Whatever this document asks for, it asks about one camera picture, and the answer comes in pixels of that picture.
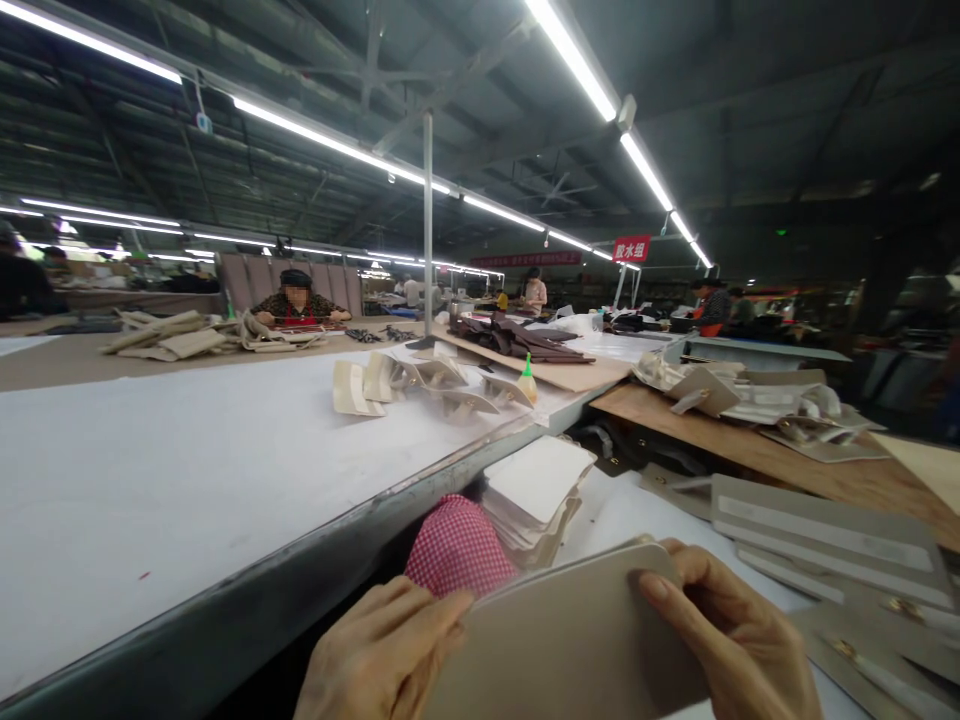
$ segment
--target dark clothing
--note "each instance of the dark clothing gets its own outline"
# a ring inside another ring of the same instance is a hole
[[[61,310],[39,263],[0,252],[0,317]]]
[[[256,315],[258,312],[268,312],[273,315],[278,321],[286,317],[297,317],[313,315],[313,317],[320,318],[330,317],[332,312],[347,312],[344,308],[339,305],[327,300],[323,295],[318,295],[317,293],[310,293],[310,299],[307,301],[306,307],[303,308],[303,311],[298,313],[290,305],[290,301],[287,300],[286,293],[278,292],[274,293],[262,303],[253,308],[250,312]]]
[[[723,288],[717,288],[703,303],[703,314],[694,320],[693,324],[697,327],[725,325],[730,321],[730,310],[732,308],[733,302],[730,293]]]

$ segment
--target fingernail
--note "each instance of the fingernail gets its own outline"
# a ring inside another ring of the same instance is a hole
[[[663,602],[667,599],[667,585],[653,573],[644,573],[640,576],[640,586],[644,593],[652,600]]]

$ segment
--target red apron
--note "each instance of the red apron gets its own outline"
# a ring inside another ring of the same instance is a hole
[[[287,303],[287,316],[282,319],[284,325],[316,325],[317,320],[311,312],[309,315],[294,315],[293,305]]]

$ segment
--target metal pole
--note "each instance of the metal pole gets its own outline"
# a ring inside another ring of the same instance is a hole
[[[637,292],[640,290],[640,273],[641,272],[643,272],[642,266],[640,270],[637,270],[637,276],[633,279],[633,298],[630,301],[630,307],[637,306]]]
[[[423,116],[423,290],[424,335],[433,329],[433,113]]]
[[[613,299],[613,309],[620,309],[620,292],[623,290],[623,276],[627,272],[627,266],[620,266],[620,282],[617,283],[617,296]]]

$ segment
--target white cardboard stack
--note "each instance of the white cardboard stack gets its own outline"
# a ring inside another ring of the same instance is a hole
[[[483,509],[507,557],[520,568],[550,567],[563,531],[580,507],[580,481],[593,453],[542,437],[483,471]]]

